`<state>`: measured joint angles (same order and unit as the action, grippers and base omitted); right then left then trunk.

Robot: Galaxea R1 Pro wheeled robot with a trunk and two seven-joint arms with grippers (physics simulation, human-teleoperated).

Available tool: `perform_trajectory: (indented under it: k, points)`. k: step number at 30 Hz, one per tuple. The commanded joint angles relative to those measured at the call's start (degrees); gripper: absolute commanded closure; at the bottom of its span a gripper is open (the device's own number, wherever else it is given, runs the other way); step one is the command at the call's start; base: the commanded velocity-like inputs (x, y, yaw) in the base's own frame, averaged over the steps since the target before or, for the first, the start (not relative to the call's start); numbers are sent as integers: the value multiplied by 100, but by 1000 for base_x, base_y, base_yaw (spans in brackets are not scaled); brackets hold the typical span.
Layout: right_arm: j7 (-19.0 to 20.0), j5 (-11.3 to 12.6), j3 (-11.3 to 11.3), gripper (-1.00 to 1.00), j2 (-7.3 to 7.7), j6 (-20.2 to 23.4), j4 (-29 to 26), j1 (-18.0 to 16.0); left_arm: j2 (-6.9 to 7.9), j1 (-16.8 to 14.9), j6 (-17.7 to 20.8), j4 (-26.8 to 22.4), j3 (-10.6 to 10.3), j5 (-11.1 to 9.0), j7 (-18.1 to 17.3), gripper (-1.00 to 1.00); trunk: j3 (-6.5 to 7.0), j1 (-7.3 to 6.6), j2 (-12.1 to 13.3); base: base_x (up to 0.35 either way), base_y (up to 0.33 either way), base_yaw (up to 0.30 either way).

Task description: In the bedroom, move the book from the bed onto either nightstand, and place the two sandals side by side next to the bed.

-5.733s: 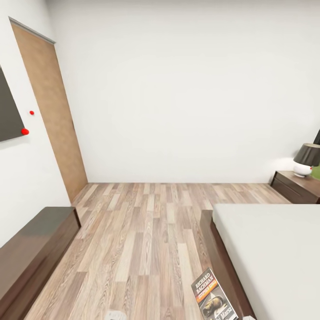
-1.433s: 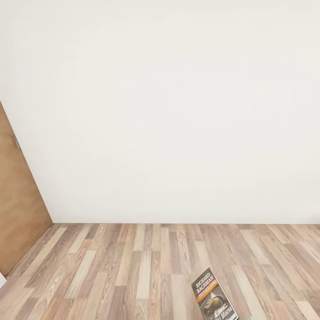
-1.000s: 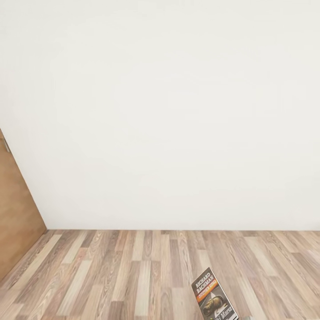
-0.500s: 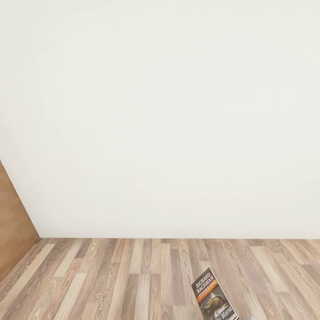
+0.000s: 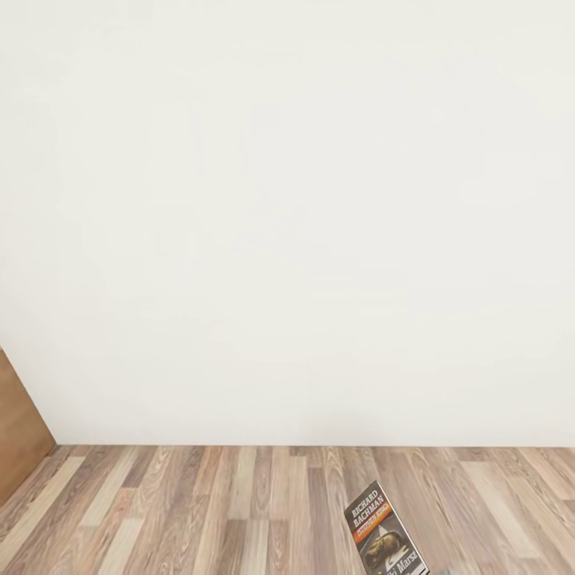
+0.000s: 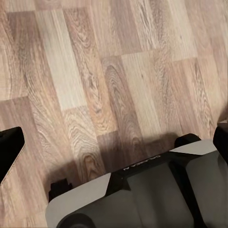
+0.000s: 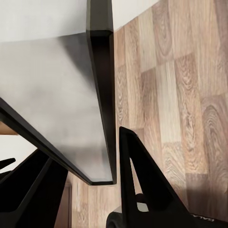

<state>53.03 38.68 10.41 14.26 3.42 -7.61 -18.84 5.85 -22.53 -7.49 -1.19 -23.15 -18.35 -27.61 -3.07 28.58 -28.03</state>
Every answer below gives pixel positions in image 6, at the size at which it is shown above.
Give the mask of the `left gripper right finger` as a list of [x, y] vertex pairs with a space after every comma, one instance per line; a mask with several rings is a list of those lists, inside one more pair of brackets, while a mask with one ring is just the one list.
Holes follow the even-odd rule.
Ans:
[[222, 126], [216, 128], [213, 144], [228, 165], [228, 128]]

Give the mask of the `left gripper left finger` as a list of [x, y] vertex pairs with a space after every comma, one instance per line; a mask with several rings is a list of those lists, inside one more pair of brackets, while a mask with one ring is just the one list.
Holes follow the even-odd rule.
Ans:
[[0, 183], [25, 144], [20, 126], [0, 132]]

